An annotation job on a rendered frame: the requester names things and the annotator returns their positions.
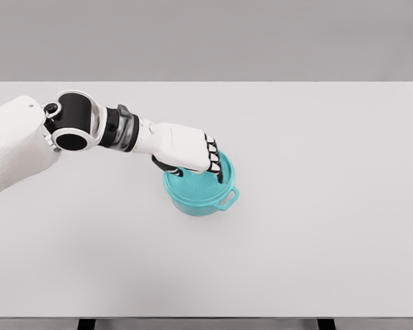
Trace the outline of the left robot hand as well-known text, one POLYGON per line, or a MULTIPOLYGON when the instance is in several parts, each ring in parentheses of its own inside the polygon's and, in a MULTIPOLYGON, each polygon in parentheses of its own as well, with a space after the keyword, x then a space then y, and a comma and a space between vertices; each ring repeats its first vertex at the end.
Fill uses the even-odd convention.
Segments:
POLYGON ((152 162, 162 171, 183 177, 183 169, 193 173, 213 173, 224 181, 220 152, 214 138, 200 129, 160 123, 149 127, 152 162))

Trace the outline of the teal pot lid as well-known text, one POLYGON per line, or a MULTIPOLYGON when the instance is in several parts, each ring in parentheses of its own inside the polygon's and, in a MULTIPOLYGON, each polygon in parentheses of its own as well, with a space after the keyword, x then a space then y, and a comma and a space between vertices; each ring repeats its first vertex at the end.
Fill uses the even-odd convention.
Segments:
POLYGON ((220 205, 234 188, 235 171, 230 159, 222 151, 219 151, 219 156, 222 183, 218 181, 217 175, 210 172, 195 174, 182 169, 182 177, 164 172, 163 183, 170 198, 191 207, 220 205))

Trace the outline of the teal pot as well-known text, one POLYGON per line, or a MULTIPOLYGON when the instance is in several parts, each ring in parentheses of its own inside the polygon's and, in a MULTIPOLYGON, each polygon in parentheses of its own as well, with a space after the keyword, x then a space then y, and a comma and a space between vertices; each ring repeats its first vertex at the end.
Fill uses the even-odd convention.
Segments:
POLYGON ((164 187, 173 205, 179 211, 194 217, 226 211, 240 196, 233 185, 219 188, 218 184, 193 185, 187 181, 176 183, 164 180, 164 187))

